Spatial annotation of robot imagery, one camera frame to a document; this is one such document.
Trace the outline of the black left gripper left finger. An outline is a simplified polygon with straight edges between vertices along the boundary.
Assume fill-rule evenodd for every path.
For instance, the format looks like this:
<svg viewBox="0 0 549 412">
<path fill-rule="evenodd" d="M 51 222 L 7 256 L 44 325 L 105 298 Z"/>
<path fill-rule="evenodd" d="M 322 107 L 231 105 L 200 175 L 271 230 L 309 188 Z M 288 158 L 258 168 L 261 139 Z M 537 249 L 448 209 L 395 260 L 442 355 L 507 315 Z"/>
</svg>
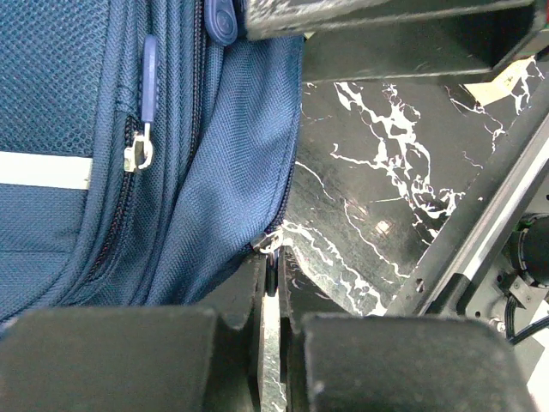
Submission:
<svg viewBox="0 0 549 412">
<path fill-rule="evenodd" d="M 266 261 L 193 306 L 31 312 L 1 342 L 4 411 L 257 411 Z"/>
</svg>

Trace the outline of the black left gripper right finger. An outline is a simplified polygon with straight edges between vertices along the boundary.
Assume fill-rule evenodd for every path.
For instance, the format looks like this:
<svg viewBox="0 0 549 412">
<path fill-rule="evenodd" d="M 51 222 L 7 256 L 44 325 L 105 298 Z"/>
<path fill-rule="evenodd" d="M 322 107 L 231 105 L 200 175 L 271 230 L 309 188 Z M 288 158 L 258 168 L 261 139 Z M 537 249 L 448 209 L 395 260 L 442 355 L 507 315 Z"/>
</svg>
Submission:
<svg viewBox="0 0 549 412">
<path fill-rule="evenodd" d="M 279 257 L 290 411 L 533 411 L 511 346 L 466 318 L 354 316 Z"/>
</svg>

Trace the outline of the navy blue student backpack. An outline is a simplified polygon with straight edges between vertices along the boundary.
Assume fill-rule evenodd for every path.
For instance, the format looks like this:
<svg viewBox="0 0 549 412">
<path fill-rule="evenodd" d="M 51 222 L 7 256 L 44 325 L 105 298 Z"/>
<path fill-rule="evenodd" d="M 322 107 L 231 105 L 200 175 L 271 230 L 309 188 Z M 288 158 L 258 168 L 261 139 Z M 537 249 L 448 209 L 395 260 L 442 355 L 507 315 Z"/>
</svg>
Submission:
<svg viewBox="0 0 549 412">
<path fill-rule="evenodd" d="M 239 1 L 1 4 L 1 321 L 191 304 L 274 231 L 304 41 Z"/>
</svg>

